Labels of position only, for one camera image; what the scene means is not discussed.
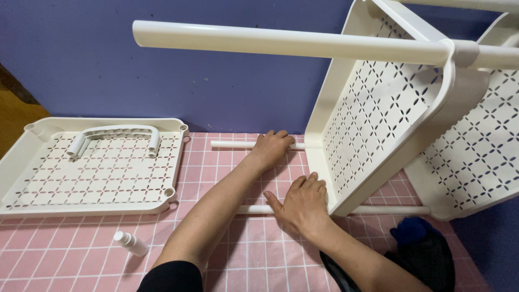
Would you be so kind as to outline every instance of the pink checkered tablecloth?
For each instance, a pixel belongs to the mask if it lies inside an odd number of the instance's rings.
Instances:
[[[196,201],[247,154],[245,149],[212,149],[210,141],[255,141],[257,134],[192,133],[186,138],[176,189],[179,201],[160,215],[6,219],[0,222],[0,291],[135,291],[175,226]],[[295,135],[303,142],[302,135]],[[308,175],[304,151],[291,151],[255,182],[243,204],[264,204],[270,190],[283,201],[291,182]],[[367,205],[420,205],[403,171]],[[403,216],[358,215],[335,221],[365,245],[384,253],[395,248],[389,229]],[[488,291],[474,262],[450,224],[426,218],[450,245],[456,291]],[[112,236],[130,232],[151,246],[142,258],[128,254]],[[272,216],[238,215],[203,275],[206,291],[339,291],[319,251],[291,238]]]

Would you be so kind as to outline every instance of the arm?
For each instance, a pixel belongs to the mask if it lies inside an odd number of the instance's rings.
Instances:
[[[357,241],[337,226],[326,210],[326,187],[313,172],[290,187],[284,205],[265,192],[269,205],[289,232],[301,234],[329,255],[363,292],[430,291],[400,266]]]
[[[285,130],[259,135],[251,153],[213,186],[171,233],[153,268],[168,261],[184,260],[203,271],[246,191],[265,170],[276,165],[294,142]]]

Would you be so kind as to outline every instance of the black sleeve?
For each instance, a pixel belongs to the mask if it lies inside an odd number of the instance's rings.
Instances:
[[[142,279],[137,292],[202,292],[202,275],[188,261],[170,261],[154,267]]]

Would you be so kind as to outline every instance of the hand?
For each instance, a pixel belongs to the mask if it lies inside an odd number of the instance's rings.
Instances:
[[[257,161],[263,166],[263,170],[273,168],[290,150],[289,145],[295,143],[294,137],[288,135],[285,130],[279,131],[277,134],[274,134],[274,130],[270,130],[265,136],[259,135],[256,145],[249,155],[257,158]]]
[[[317,180],[317,172],[312,172],[308,179],[301,176],[292,183],[284,205],[271,192],[263,194],[278,222],[289,232],[309,239],[331,221],[326,209],[325,185],[324,180]]]

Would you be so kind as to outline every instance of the forearm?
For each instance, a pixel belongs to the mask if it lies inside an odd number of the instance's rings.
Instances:
[[[420,280],[357,241],[331,219],[326,227],[305,236],[335,260],[363,292],[430,291]]]
[[[176,259],[192,262],[202,270],[247,190],[263,171],[260,161],[246,156],[189,211],[170,235],[154,266]]]

